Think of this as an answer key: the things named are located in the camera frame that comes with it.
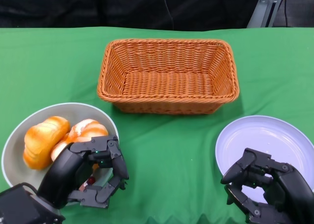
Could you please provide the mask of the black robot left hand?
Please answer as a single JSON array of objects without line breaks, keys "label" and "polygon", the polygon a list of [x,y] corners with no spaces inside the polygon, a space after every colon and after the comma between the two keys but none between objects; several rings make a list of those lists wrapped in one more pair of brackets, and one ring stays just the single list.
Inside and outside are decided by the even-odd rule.
[{"label": "black robot left hand", "polygon": [[[112,168],[112,178],[104,186],[80,186],[92,175],[93,165]],[[125,189],[129,173],[117,136],[93,137],[87,142],[70,143],[45,174],[37,196],[56,209],[79,201],[82,206],[107,208],[110,197]]]}]

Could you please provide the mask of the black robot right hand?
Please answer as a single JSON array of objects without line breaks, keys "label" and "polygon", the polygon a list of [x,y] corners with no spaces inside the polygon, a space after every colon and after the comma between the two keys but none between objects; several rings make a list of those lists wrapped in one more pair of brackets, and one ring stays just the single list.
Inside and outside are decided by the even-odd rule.
[{"label": "black robot right hand", "polygon": [[[257,150],[246,148],[242,157],[223,175],[227,204],[235,204],[248,224],[312,224],[314,193],[291,164],[280,163]],[[266,203],[246,196],[242,187],[261,187]]]}]

